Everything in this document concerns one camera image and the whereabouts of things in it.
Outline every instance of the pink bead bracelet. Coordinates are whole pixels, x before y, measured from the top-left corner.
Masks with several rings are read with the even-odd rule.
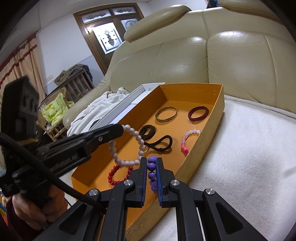
[[[181,141],[181,151],[184,152],[186,156],[189,153],[189,150],[185,146],[185,141],[188,138],[188,136],[190,136],[191,134],[194,134],[194,133],[199,134],[200,133],[200,130],[194,129],[194,130],[187,131],[186,134],[182,138],[182,141]]]

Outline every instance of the white box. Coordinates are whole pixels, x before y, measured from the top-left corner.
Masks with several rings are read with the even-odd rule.
[[[143,84],[131,92],[126,98],[114,106],[105,114],[89,131],[101,128],[109,124],[118,123],[132,108],[134,108],[142,99],[144,99],[157,86],[165,83]]]

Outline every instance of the orange box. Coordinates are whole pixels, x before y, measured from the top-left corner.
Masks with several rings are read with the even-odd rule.
[[[173,106],[178,109],[177,117],[167,123],[159,123],[155,119],[155,113],[163,107]],[[201,133],[190,135],[186,140],[186,147],[190,150],[185,157],[181,152],[181,140],[188,130],[194,126],[188,121],[188,112],[196,106],[206,106],[210,113],[206,119],[197,122],[195,127]],[[140,101],[119,122],[128,124],[135,130],[140,130],[144,125],[156,127],[155,136],[147,141],[152,143],[170,135],[173,145],[165,153],[152,151],[145,157],[156,155],[163,159],[166,169],[173,171],[175,178],[188,183],[198,168],[205,155],[210,142],[218,127],[224,110],[223,86],[220,84],[188,83],[188,84],[166,84],[155,88],[149,95]],[[192,117],[201,116],[204,110],[195,112]],[[172,116],[174,110],[166,110],[159,118],[164,119]],[[123,136],[116,139],[116,150],[121,160],[136,160],[138,157],[139,144],[130,134],[125,132]],[[108,183],[108,173],[115,165],[108,151],[109,144],[105,143],[92,154],[92,158],[79,166],[72,174],[73,187],[86,193],[92,188],[100,191],[111,189]],[[127,175],[127,168],[120,168],[114,175],[114,180],[123,180]],[[126,238],[128,241],[138,241],[142,238],[165,214],[167,209],[161,208],[157,195],[151,189],[146,188],[146,199],[143,208],[129,208],[126,223]]]

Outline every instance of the metal screw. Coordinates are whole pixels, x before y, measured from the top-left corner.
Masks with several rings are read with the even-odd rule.
[[[173,186],[178,186],[180,184],[180,181],[178,180],[171,180],[170,182]]]
[[[207,188],[205,190],[205,192],[208,194],[208,195],[213,195],[215,193],[215,190],[213,188]]]
[[[99,193],[99,191],[97,189],[91,189],[89,191],[90,196],[96,196],[96,195],[98,195],[98,193]]]
[[[126,185],[126,186],[130,186],[130,185],[133,184],[133,180],[127,179],[127,180],[125,180],[123,183],[124,183],[124,185]]]

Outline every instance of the stained glass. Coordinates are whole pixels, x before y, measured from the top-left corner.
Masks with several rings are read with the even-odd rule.
[[[105,18],[105,17],[109,17],[109,16],[111,16],[110,11],[108,9],[105,9],[105,10],[100,10],[97,12],[89,13],[87,15],[82,16],[81,18],[84,23],[88,23],[92,20]]]
[[[117,7],[117,8],[113,8],[112,11],[115,15],[136,12],[134,7]]]
[[[131,26],[133,26],[138,20],[136,18],[132,19],[125,19],[121,20],[121,23],[124,27],[124,29],[127,31]]]
[[[102,24],[97,27],[93,27],[92,30],[105,54],[115,51],[115,49],[117,49],[117,47],[122,43],[114,23]]]

